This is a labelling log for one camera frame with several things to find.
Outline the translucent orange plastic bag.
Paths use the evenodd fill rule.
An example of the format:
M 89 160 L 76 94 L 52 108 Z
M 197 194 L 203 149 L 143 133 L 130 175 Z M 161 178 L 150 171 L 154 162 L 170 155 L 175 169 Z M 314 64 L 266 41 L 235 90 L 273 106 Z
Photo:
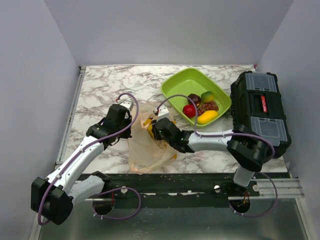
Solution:
M 144 128 L 143 123 L 148 119 L 157 119 L 153 113 L 159 104 L 146 102 L 139 104 L 137 119 L 131 126 L 132 137 L 128 143 L 128 164 L 131 172 L 146 174 L 175 161 L 178 151 L 164 140 L 155 140 Z

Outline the dark red fake fruit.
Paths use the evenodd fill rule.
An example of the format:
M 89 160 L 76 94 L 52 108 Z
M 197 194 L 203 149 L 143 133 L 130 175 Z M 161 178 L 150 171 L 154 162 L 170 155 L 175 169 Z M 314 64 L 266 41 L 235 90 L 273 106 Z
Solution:
M 202 103 L 201 97 L 194 94 L 194 93 L 189 94 L 187 97 L 188 97 L 187 101 L 190 105 L 192 105 L 194 103 L 196 105 L 196 107 L 199 107 Z

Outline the green orange fake fruit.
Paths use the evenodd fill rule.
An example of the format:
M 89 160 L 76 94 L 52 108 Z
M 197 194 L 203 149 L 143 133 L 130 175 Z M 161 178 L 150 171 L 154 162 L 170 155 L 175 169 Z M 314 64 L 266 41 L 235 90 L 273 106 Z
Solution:
M 203 103 L 210 103 L 215 99 L 215 95 L 212 91 L 206 91 L 202 93 L 200 97 Z

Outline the yellow fake fruit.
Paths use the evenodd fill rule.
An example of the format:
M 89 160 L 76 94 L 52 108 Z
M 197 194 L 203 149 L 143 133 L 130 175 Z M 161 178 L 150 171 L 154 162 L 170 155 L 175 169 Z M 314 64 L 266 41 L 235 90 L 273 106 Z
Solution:
M 153 133 L 153 125 L 156 123 L 157 121 L 153 118 L 148 118 L 144 123 L 143 126 L 144 128 L 147 130 L 147 132 L 149 133 L 149 135 L 154 138 L 154 133 Z

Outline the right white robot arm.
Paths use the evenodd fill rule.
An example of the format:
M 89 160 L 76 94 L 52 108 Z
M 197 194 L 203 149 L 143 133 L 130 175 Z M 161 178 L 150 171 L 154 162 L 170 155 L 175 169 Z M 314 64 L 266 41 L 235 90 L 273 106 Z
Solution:
M 272 143 L 242 124 L 222 132 L 180 130 L 166 117 L 153 120 L 151 124 L 154 138 L 164 140 L 180 153 L 229 152 L 239 164 L 230 183 L 230 191 L 236 196 L 247 192 L 254 174 L 260 172 L 263 164 L 275 155 Z

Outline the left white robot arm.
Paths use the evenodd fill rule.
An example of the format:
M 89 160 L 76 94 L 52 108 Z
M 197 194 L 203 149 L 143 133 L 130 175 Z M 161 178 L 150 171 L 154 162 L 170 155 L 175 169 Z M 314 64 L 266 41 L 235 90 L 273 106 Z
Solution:
M 89 164 L 120 139 L 131 137 L 133 103 L 113 104 L 106 117 L 92 125 L 71 156 L 46 178 L 31 184 L 31 209 L 38 214 L 38 224 L 62 224 L 75 205 L 89 197 L 107 197 L 112 185 L 109 176 L 96 171 L 85 180 L 78 178 Z

